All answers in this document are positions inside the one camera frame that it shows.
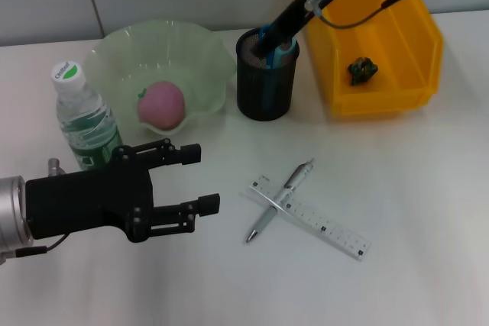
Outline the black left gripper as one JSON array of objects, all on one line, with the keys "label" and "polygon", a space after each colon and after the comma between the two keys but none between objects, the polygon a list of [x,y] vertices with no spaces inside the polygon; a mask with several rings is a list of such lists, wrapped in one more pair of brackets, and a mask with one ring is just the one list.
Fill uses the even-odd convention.
[{"label": "black left gripper", "polygon": [[149,237],[193,233],[196,217],[216,215],[220,195],[178,205],[153,205],[148,169],[200,163],[199,144],[175,147],[170,138],[114,149],[101,169],[67,173],[25,184],[26,219],[34,239],[111,226],[132,243]]}]

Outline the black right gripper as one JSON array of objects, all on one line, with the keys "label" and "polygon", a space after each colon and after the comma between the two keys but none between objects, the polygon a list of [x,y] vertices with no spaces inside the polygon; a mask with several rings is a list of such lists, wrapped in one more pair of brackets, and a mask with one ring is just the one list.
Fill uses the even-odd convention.
[{"label": "black right gripper", "polygon": [[297,34],[314,16],[314,7],[323,9],[333,0],[294,0],[270,25],[258,32],[255,56],[267,56]]}]

